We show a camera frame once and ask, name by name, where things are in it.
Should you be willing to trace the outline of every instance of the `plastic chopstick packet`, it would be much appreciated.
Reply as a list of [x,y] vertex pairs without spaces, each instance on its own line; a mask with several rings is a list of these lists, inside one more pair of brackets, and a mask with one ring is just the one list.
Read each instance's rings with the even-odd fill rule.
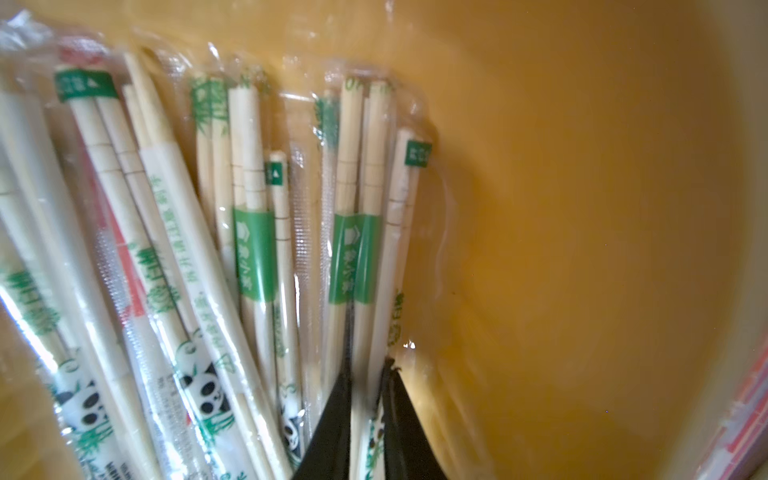
[[[129,101],[128,107],[137,134],[140,157],[151,179],[155,203],[164,211],[166,232],[169,237],[173,237],[172,257],[182,271],[180,278],[191,299],[194,317],[200,325],[202,343],[213,360],[227,398],[227,406],[233,413],[234,423],[227,431],[238,435],[238,448],[243,453],[240,458],[250,462],[255,475],[264,478],[289,478],[293,467],[284,447],[283,430],[278,421],[277,389],[270,384],[270,378],[274,375],[270,376],[271,372],[266,369],[257,368],[255,355],[251,352],[257,345],[248,341],[250,336],[247,332],[250,325],[240,315],[241,295],[238,290],[232,288],[230,275],[232,267],[237,271],[237,264],[232,263],[235,258],[230,255],[236,233],[232,214],[232,149],[235,144],[232,142],[234,132],[230,129],[229,102],[227,100],[226,104],[219,104],[224,98],[221,88],[230,87],[230,79],[224,71],[217,70],[217,62],[211,64],[210,69],[198,68],[194,73],[185,70],[189,75],[176,72],[172,76],[175,81],[180,82],[177,86],[177,92],[182,94],[179,104],[184,105],[189,113],[182,115],[181,120],[192,128],[192,137],[196,137],[197,132],[206,130],[195,128],[194,120],[200,123],[210,112],[204,111],[193,118],[190,115],[193,106],[190,93],[195,92],[196,102],[205,103],[204,98],[198,95],[204,96],[217,90],[210,99],[218,103],[215,107],[210,106],[211,111],[215,111],[209,119],[212,137],[208,137],[205,131],[195,149],[201,153],[198,157],[210,154],[210,160],[215,168],[220,170],[220,181],[214,181],[214,202],[222,200],[221,206],[229,206],[223,207],[224,213],[229,212],[225,221],[221,221],[218,213],[222,210],[218,210],[212,231],[203,199],[200,198],[202,190],[194,188],[194,175],[190,175],[180,145],[170,129],[164,106],[159,102],[157,87],[147,73],[148,68],[157,71],[156,60],[159,57],[160,55],[156,55],[153,60],[144,53],[125,55],[132,82],[130,87],[126,86],[126,90],[133,91],[127,98],[134,96],[136,100],[133,107],[133,102]],[[186,59],[178,61],[186,65],[184,69],[197,65]],[[178,65],[176,60],[168,58],[165,58],[164,62]],[[216,85],[205,86],[192,82],[199,80],[201,75],[209,76],[210,81]],[[269,334],[259,337],[273,342],[273,324],[269,321],[273,306],[269,303],[264,303],[263,306],[266,307],[264,310],[268,316],[260,317],[259,320],[267,321],[253,321],[253,326],[264,328]],[[269,354],[260,359],[269,360],[275,356],[273,347],[260,351]]]
[[[141,38],[177,93],[182,137],[194,140],[190,169],[197,169],[197,201],[225,273],[230,258],[222,247],[234,241],[239,321],[275,415],[274,426],[295,468],[308,429],[306,364],[300,355],[302,293],[293,254],[302,239],[293,228],[296,211],[291,205],[292,192],[302,185],[291,177],[283,129],[273,129],[279,98],[270,76],[247,53],[212,44],[199,51],[174,51],[154,37]],[[229,148],[222,140],[229,141]],[[227,176],[228,184],[217,180]],[[228,223],[233,228],[225,237],[222,227]]]
[[[120,261],[104,255],[102,275],[116,304],[130,299],[127,321],[134,332],[142,333],[133,336],[134,350],[143,360],[140,371],[147,397],[154,400],[164,466],[185,477],[255,477],[230,398],[220,383],[220,372],[228,365],[214,362],[202,341],[201,324],[213,314],[206,303],[192,297],[194,274],[177,258],[184,240],[174,236],[174,211],[161,199],[151,162],[139,154],[119,101],[120,88],[107,69],[109,58],[75,65],[71,49],[60,55],[69,61],[55,74],[59,99],[70,108],[85,147],[80,175],[92,174],[102,192],[94,209],[111,212],[106,234],[111,228],[116,243],[107,242],[105,248],[116,250]],[[126,94],[126,102],[132,100]],[[107,268],[110,264],[117,266]]]
[[[319,184],[310,201],[316,205],[319,219],[319,224],[313,225],[319,234],[319,248],[311,256],[313,263],[319,264],[314,270],[319,274],[310,283],[318,283],[320,293],[312,298],[310,309],[319,312],[320,318],[321,405],[338,380],[343,361],[349,360],[349,477],[383,478],[386,416],[379,387],[385,359],[394,356],[408,370],[404,378],[411,382],[407,383],[409,387],[418,389],[421,395],[417,398],[423,402],[432,393],[420,388],[419,383],[438,384],[425,373],[433,371],[433,367],[423,364],[416,355],[415,343],[410,341],[403,323],[404,318],[430,308],[429,298],[408,298],[405,285],[419,178],[425,174],[431,177],[433,192],[435,177],[442,181],[439,170],[435,175],[433,167],[435,134],[425,96],[391,71],[347,61],[290,56],[286,56],[284,68],[298,71],[305,81],[302,86],[306,90],[292,91],[290,97],[309,97],[313,101],[311,127],[319,141],[313,151],[292,132],[301,145],[294,149],[295,161],[306,162],[311,157],[315,160],[313,168],[319,172]],[[295,125],[306,117],[296,112],[294,118]],[[428,203],[434,210],[433,205],[442,201],[449,204],[450,198],[432,198]],[[448,220],[441,218],[447,214],[447,206],[437,209],[430,223],[447,229]],[[436,276],[444,261],[440,254],[440,249],[430,254]],[[433,415],[449,406],[450,402],[435,405]],[[440,430],[433,433],[443,435],[437,438],[451,437]],[[451,434],[456,437],[452,442],[460,442],[465,435],[455,435],[455,429]],[[479,444],[464,447],[479,452],[480,457],[485,455]],[[457,466],[445,455],[445,449],[442,452],[439,459],[447,461],[449,473],[467,472],[483,463],[470,460]]]
[[[4,26],[3,48],[20,27]],[[73,439],[88,475],[160,478],[136,385],[18,49],[4,50],[0,94],[4,304],[40,360],[62,434]]]

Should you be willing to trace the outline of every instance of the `panda print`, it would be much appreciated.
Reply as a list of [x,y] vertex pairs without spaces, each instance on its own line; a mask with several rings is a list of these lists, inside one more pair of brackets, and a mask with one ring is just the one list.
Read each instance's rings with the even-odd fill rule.
[[234,425],[229,400],[221,389],[213,363],[202,372],[193,369],[191,374],[184,374],[181,385],[189,392],[197,409],[195,414],[212,438]]
[[71,428],[75,449],[95,478],[130,480],[131,470],[121,453],[96,382],[77,360],[59,366],[51,385],[61,417]]
[[301,445],[299,441],[301,418],[287,419],[282,415],[280,417],[283,419],[283,441],[289,452],[289,460],[294,467],[297,467],[301,462]]
[[63,364],[55,376],[54,399],[61,414],[77,435],[101,427],[109,429],[109,418],[96,390],[95,381],[75,360]]

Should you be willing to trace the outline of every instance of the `red stripe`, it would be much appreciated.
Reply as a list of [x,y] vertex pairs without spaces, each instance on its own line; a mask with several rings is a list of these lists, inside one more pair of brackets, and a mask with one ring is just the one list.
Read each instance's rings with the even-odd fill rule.
[[746,435],[747,431],[749,431],[752,424],[757,420],[757,412],[752,412],[746,423],[743,427],[741,427],[741,430],[739,431],[739,435],[736,436],[735,439],[728,445],[728,452],[735,452],[736,447],[741,443],[742,439]]
[[741,460],[744,458],[746,453],[752,448],[752,445],[754,445],[755,438],[757,438],[757,436],[764,430],[766,419],[765,417],[765,414],[760,416],[760,421],[757,425],[755,425],[755,428],[752,429],[750,436],[747,437],[746,441],[741,445],[741,448],[738,450],[738,452],[733,455],[733,458],[730,460],[730,464],[733,465],[733,467],[741,463]]
[[124,311],[118,312],[120,321],[125,326],[127,322],[130,322],[133,317],[143,316],[145,314],[144,304],[141,299],[144,298],[144,288],[142,287],[139,279],[134,270],[133,263],[131,262],[131,254],[128,252],[128,248],[125,245],[125,239],[123,233],[118,227],[118,222],[114,218],[112,209],[109,207],[107,200],[104,196],[104,191],[101,189],[101,185],[97,182],[96,171],[93,168],[93,164],[90,161],[82,162],[83,170],[88,179],[88,186],[93,193],[93,206],[96,217],[96,224],[99,231],[106,231],[111,228],[114,234],[114,242],[118,250],[118,257],[120,258],[120,264],[123,267],[123,274],[125,275],[126,282],[128,284],[128,294],[131,298],[131,305]]

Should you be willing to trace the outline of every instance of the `green printed logo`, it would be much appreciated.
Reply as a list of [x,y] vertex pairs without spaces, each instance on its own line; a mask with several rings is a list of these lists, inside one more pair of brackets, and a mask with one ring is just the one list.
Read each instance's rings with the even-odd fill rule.
[[163,269],[157,258],[157,252],[153,247],[147,247],[137,251],[136,262],[139,264],[140,273],[147,282],[158,282],[147,291],[147,304],[155,313],[169,312],[176,308],[174,295],[164,281]]
[[192,116],[197,129],[210,124],[210,81],[205,78],[194,78],[191,83]]
[[231,412],[220,413],[214,415],[208,419],[203,420],[203,428],[206,432],[210,433],[211,440],[215,444],[215,439],[219,433],[228,430],[235,424],[235,415]]
[[57,72],[54,76],[56,93],[61,103],[71,98],[118,98],[112,76],[106,71],[79,68]]
[[286,385],[279,386],[278,389],[280,390],[280,398],[282,399],[287,399],[288,395],[293,395],[298,391],[296,383],[287,383]]
[[267,185],[283,184],[283,164],[281,162],[268,162],[264,173],[266,174]]
[[328,300],[336,305],[352,300],[360,245],[359,222],[358,215],[336,215],[333,220],[333,251]]
[[381,225],[382,218],[378,215],[362,215],[362,238],[355,275],[355,300],[361,303],[372,303],[376,295]]
[[317,129],[315,135],[321,143],[332,149],[339,145],[339,100],[337,98],[318,98],[315,101]]
[[235,373],[235,362],[232,361],[232,356],[229,353],[223,354],[214,365],[218,369],[226,370],[229,373]]
[[432,144],[423,141],[409,140],[406,147],[406,165],[410,167],[427,166],[429,155],[432,153]]
[[345,90],[356,90],[358,88],[362,88],[362,80],[356,77],[348,77],[346,80],[344,80],[344,89]]
[[45,306],[40,291],[27,270],[7,275],[5,285],[22,314],[22,322],[35,335],[45,335],[56,329],[61,317],[56,310]]
[[257,302],[275,300],[275,214],[235,209],[237,281],[240,293]]
[[200,130],[210,125],[211,121],[229,121],[227,85],[221,78],[194,78],[190,85],[192,116]]
[[216,323],[216,316],[213,310],[210,308],[208,299],[205,297],[205,293],[200,292],[192,300],[192,306],[197,318],[200,319],[200,335],[206,334],[213,343],[216,350],[223,350],[227,348],[227,341],[221,334],[218,324]]
[[[230,112],[229,103],[227,99],[227,85],[221,78],[213,78],[210,80],[209,90],[210,100],[210,117],[211,119],[221,120],[229,122]],[[228,127],[224,127],[220,132],[221,135],[225,135],[228,132]]]

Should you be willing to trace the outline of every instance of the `chopstick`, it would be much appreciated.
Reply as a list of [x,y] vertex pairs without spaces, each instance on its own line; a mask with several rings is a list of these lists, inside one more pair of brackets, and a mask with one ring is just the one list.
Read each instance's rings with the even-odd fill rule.
[[304,454],[303,400],[299,327],[296,324],[296,287],[293,282],[293,225],[290,213],[288,161],[282,151],[270,155],[270,193],[275,208],[277,283],[280,298],[276,307],[275,356],[280,385],[280,413],[289,458],[294,465]]
[[398,289],[402,289],[405,272],[405,257],[409,243],[409,228],[415,202],[416,183],[419,169],[406,165],[406,152],[413,131],[401,128],[397,133],[394,160],[389,179],[389,199],[386,208],[386,222],[382,235],[379,279],[376,283],[376,308],[373,317],[372,338],[366,377],[366,408],[369,413],[368,433],[363,437],[360,478],[372,475],[372,465],[367,458],[373,457],[381,439],[377,438],[375,424],[379,402],[379,383],[389,346],[389,329],[392,310]]
[[350,478],[364,475],[368,421],[375,415],[369,406],[368,358],[379,266],[382,197],[386,171],[386,141],[390,122],[391,86],[387,81],[372,81],[369,89],[369,115],[363,151],[364,178],[360,188],[362,232],[355,280],[355,326],[352,345],[352,417],[350,419]]
[[214,193],[214,146],[210,102],[210,79],[197,72],[191,88],[192,114],[195,120],[197,158],[197,194],[210,235],[216,236],[216,197]]
[[334,195],[333,252],[326,308],[326,335],[323,339],[323,397],[327,399],[341,369],[344,355],[344,330],[347,305],[352,300],[354,288],[354,257],[345,255],[353,245],[359,231],[356,227],[355,195],[359,165],[360,133],[364,85],[359,78],[344,80],[339,103],[339,148],[336,155],[336,191]]
[[245,355],[248,347],[237,308],[218,263],[213,241],[206,235],[205,218],[194,196],[184,159],[151,79],[132,54],[126,54],[125,59],[149,132],[151,160],[161,166],[161,181],[175,209],[179,231],[188,242],[187,249],[197,270],[196,280],[202,286],[204,296],[200,301],[209,305],[216,315],[212,323],[203,325],[204,339],[217,361],[228,367],[223,369],[221,379],[236,419],[238,423],[242,421],[240,431],[251,461],[259,478],[288,479],[292,469],[279,445],[275,416],[256,367]]
[[214,163],[214,209],[219,258],[233,300],[237,300],[237,262],[232,199],[232,145],[227,85],[221,77],[209,80],[210,135]]
[[[273,301],[273,245],[270,235],[273,225],[271,218],[264,215],[269,207],[264,176],[263,145],[259,116],[259,92],[244,78],[230,89],[232,110],[233,149],[237,152],[239,164],[243,165],[244,203],[236,213],[237,237],[240,250],[240,293],[243,304],[243,324],[246,331],[253,332],[253,354],[261,375],[262,385],[269,395],[275,415],[277,408],[277,372],[275,365]],[[262,248],[252,247],[253,241]]]
[[39,234],[55,264],[56,279],[72,291],[70,311],[78,312],[77,331],[89,338],[106,380],[99,382],[113,421],[129,438],[127,447],[144,478],[161,478],[127,360],[110,322],[94,266],[82,238],[73,234],[78,219],[58,167],[38,100],[18,91],[6,74],[0,78],[0,137]]

